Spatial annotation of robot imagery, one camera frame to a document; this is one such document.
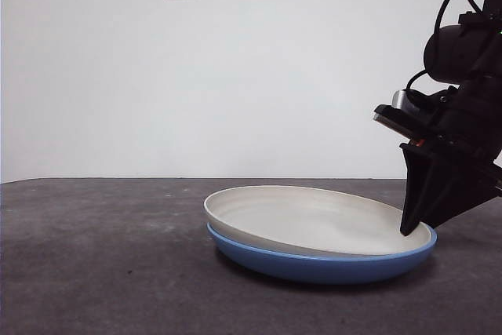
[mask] dark countertop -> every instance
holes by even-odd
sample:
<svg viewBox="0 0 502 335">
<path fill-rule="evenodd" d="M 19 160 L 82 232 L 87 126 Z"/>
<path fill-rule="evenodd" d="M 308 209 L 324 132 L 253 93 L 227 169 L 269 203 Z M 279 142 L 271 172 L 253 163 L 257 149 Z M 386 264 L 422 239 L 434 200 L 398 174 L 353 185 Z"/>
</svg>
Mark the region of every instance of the dark countertop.
<svg viewBox="0 0 502 335">
<path fill-rule="evenodd" d="M 2 185 L 2 335 L 496 334 L 502 201 L 438 228 L 418 269 L 309 286 L 217 252 L 203 199 L 294 184 L 401 206 L 402 180 L 44 179 Z"/>
</svg>

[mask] plate rim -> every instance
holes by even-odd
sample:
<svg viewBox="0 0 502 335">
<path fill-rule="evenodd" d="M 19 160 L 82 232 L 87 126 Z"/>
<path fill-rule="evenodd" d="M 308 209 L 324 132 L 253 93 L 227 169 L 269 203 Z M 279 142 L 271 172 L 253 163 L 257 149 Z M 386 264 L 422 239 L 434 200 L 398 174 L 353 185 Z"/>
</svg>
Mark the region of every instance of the plate rim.
<svg viewBox="0 0 502 335">
<path fill-rule="evenodd" d="M 355 257 L 381 257 L 381 256 L 386 256 L 386 255 L 396 255 L 396 254 L 400 254 L 400 253 L 385 253 L 385 254 L 364 254 L 364 253 L 348 253 L 348 252 L 344 252 L 344 251 L 338 251 L 338 250 L 323 250 L 323 249 L 312 249 L 312 248 L 309 248 L 309 247 L 304 247 L 304 246 L 298 246 L 298 245 L 293 245 L 293 244 L 290 244 L 290 243 L 287 243 L 287 242 L 280 242 L 280 241 L 276 241 L 276 240 L 273 240 L 273 239 L 266 239 L 262 236 L 259 236 L 259 235 L 255 235 L 253 233 L 249 233 L 247 231 L 243 231 L 241 229 L 238 229 L 236 228 L 235 226 L 229 224 L 227 221 L 224 221 L 224 220 L 221 220 L 219 217 L 215 216 L 213 214 L 213 212 L 211 212 L 209 210 L 209 207 L 208 207 L 208 202 L 209 200 L 211 200 L 212 197 L 216 196 L 216 195 L 220 195 L 220 194 L 223 194 L 224 192 L 227 192 L 227 191 L 234 191 L 234 190 L 239 190 L 239 189 L 246 189 L 246 188 L 298 188 L 298 189 L 302 189 L 302 190 L 314 190 L 314 191 L 324 191 L 324 192 L 329 192 L 330 194 L 337 194 L 337 195 L 344 195 L 344 196 L 349 196 L 349 197 L 352 197 L 352 198 L 357 198 L 359 200 L 365 200 L 365 201 L 369 201 L 369 202 L 375 202 L 376 204 L 378 204 L 379 206 L 386 206 L 386 207 L 389 207 L 389 208 L 392 208 L 392 209 L 396 209 L 399 211 L 398 208 L 394 207 L 394 206 L 391 206 L 387 203 L 383 203 L 383 202 L 378 202 L 377 200 L 374 200 L 374 199 L 371 199 L 371 198 L 366 198 L 364 196 L 360 196 L 360 195 L 353 195 L 353 194 L 348 194 L 347 192 L 341 192 L 341 191 L 334 191 L 334 190 L 328 190 L 328 189 L 325 189 L 325 188 L 309 188 L 309 187 L 305 187 L 305 186 L 296 186 L 296 185 L 283 185 L 283 184 L 258 184 L 258 185 L 248 185 L 248 186 L 237 186 L 237 187 L 233 187 L 233 188 L 225 188 L 223 190 L 219 190 L 219 191 L 216 191 L 216 192 L 213 192 L 211 195 L 209 195 L 205 200 L 204 200 L 204 210 L 206 212 L 206 215 L 208 216 L 209 218 L 209 223 L 211 222 L 211 219 L 215 219 L 216 221 L 224 224 L 225 226 L 227 227 L 230 227 L 232 229 L 235 229 L 236 231 L 238 232 L 241 232 L 242 234 L 245 234 L 245 235 L 248 235 L 248 236 L 251 236 L 251 237 L 254 237 L 254 238 L 258 238 L 258 239 L 262 239 L 264 241 L 269 241 L 269 242 L 273 242 L 273 243 L 278 243 L 278 244 L 282 244 L 282 245 L 285 245 L 285 246 L 291 246 L 291 247 L 294 247 L 294 248 L 299 248 L 299 249 L 302 249 L 302 250 L 311 250 L 312 252 L 316 252 L 316 251 L 320 251 L 320 252 L 326 252 L 326 253 L 333 253 L 333 254 L 343 254 L 343 255 L 347 255 L 349 256 L 351 259 L 352 258 L 355 258 Z M 422 246 L 419 246 L 415 249 L 411 249 L 411 250 L 406 250 L 406 251 L 403 251 L 401 253 L 411 253 L 415 250 L 419 250 L 423 247 L 425 247 L 426 245 L 428 245 L 431 240 L 436 237 L 437 239 L 437 235 L 435 234 L 435 231 L 428 225 L 428 224 L 425 224 L 424 222 L 420 222 L 419 225 L 421 226 L 425 226 L 425 228 L 428 230 L 428 233 L 429 233 L 429 239 L 426 243 L 424 243 Z M 282 251 L 275 251 L 276 253 L 284 253 L 284 254 L 289 254 L 289 255 L 301 255 L 301 254 L 293 254 L 293 253 L 285 253 L 285 252 L 282 252 Z"/>
<path fill-rule="evenodd" d="M 435 246 L 435 243 L 438 240 L 438 235 L 434 229 L 432 229 L 429 225 L 424 224 L 430 231 L 431 233 L 431 239 L 429 242 L 417 249 L 413 249 L 410 251 L 404 251 L 402 253 L 393 253 L 393 254 L 384 254 L 384 255 L 368 255 L 368 256 L 356 256 L 356 257 L 320 257 L 320 256 L 309 256 L 309 255 L 301 255 L 301 254 L 291 254 L 291 253 L 283 253 L 280 251 L 274 251 L 274 250 L 268 250 L 268 249 L 262 249 L 260 247 L 256 246 L 251 246 L 251 245 L 246 245 L 241 242 L 234 241 L 233 239 L 230 239 L 228 237 L 225 237 L 224 235 L 221 235 L 217 231 L 211 227 L 211 224 L 208 222 L 206 227 L 209 231 L 209 233 L 213 236 L 218 238 L 219 240 L 229 243 L 235 247 L 238 247 L 239 249 L 245 249 L 250 252 L 254 253 L 262 253 L 266 254 L 268 256 L 272 257 L 281 257 L 281 258 L 287 258 L 287 259 L 297 259 L 297 260 L 312 260 L 312 261 L 321 261 L 321 262 L 343 262 L 343 263 L 361 263 L 361 262 L 377 262 L 377 261 L 383 261 L 383 260 L 396 260 L 396 259 L 401 259 L 405 257 L 411 257 L 416 254 L 422 253 L 424 251 L 430 250 Z"/>
</svg>

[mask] gray floor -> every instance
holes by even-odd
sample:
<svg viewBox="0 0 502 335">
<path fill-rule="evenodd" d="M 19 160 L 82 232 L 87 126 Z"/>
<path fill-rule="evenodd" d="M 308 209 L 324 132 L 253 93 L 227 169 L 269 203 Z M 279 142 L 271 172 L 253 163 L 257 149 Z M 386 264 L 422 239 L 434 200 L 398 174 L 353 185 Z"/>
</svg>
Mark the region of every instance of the gray floor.
<svg viewBox="0 0 502 335">
<path fill-rule="evenodd" d="M 502 199 L 438 229 L 432 258 L 366 286 L 309 286 L 215 250 L 202 200 L 248 184 L 402 204 L 401 180 L 26 180 L 2 185 L 2 335 L 496 334 Z"/>
</svg>

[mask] blue plate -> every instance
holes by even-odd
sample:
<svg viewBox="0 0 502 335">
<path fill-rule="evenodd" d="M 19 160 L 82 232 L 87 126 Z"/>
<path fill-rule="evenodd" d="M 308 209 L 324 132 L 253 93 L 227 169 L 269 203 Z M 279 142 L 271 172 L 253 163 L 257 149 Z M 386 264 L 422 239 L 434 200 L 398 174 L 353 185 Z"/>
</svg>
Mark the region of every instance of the blue plate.
<svg viewBox="0 0 502 335">
<path fill-rule="evenodd" d="M 316 284 L 361 284 L 404 274 L 423 262 L 431 253 L 438 236 L 405 253 L 370 257 L 308 257 L 258 249 L 223 237 L 207 224 L 220 251 L 234 262 L 265 275 L 296 282 Z"/>
</svg>

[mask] stacked plates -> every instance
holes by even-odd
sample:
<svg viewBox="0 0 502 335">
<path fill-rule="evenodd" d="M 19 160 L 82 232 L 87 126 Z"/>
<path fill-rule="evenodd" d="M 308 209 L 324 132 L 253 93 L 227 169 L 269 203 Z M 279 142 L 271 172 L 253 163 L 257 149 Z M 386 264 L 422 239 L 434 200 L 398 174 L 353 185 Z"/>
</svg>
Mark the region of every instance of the stacked plates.
<svg viewBox="0 0 502 335">
<path fill-rule="evenodd" d="M 402 212 L 367 198 L 292 186 L 231 188 L 204 202 L 208 229 L 233 261 L 298 282 L 389 279 L 431 253 L 435 232 L 399 232 Z"/>
</svg>

